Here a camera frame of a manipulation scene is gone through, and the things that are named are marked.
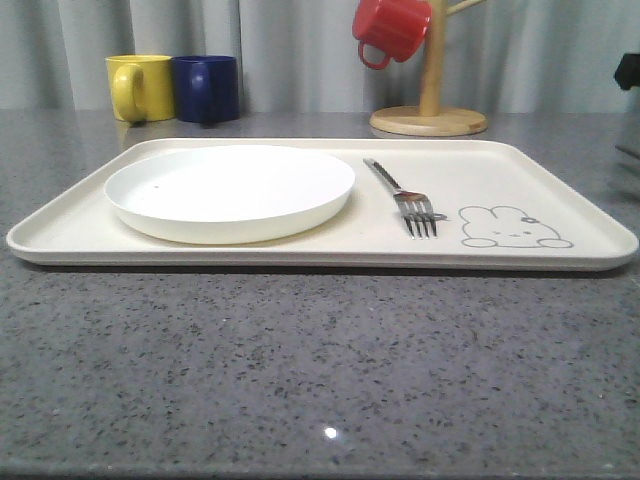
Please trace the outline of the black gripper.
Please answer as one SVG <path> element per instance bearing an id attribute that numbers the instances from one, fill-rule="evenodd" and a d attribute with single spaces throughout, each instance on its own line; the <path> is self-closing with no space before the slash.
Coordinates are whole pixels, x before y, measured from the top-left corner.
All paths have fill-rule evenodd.
<path id="1" fill-rule="evenodd" d="M 614 80 L 623 91 L 640 86 L 640 54 L 624 53 L 614 72 Z"/>

